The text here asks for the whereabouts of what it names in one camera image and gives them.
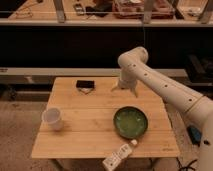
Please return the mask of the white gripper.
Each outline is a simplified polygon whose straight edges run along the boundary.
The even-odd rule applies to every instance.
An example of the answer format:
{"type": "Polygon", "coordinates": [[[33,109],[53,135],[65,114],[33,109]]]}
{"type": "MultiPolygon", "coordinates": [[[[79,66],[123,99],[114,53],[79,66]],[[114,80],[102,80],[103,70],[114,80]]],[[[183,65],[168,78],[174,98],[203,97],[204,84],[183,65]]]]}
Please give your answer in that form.
{"type": "Polygon", "coordinates": [[[134,94],[134,96],[136,98],[138,97],[138,93],[135,89],[135,87],[136,87],[136,80],[135,79],[120,76],[119,81],[118,81],[118,85],[113,86],[111,91],[118,90],[119,87],[121,89],[132,89],[132,93],[134,94]]]}

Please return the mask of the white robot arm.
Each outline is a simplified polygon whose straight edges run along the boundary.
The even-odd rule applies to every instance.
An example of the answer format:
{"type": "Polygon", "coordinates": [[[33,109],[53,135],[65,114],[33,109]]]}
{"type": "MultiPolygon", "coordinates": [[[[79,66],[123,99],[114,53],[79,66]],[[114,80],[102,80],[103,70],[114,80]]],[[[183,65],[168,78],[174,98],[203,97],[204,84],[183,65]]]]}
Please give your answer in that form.
{"type": "Polygon", "coordinates": [[[113,89],[129,89],[138,96],[136,85],[141,81],[188,117],[202,133],[196,171],[213,171],[213,100],[155,71],[147,61],[148,52],[142,46],[121,54],[121,72],[113,89]]]}

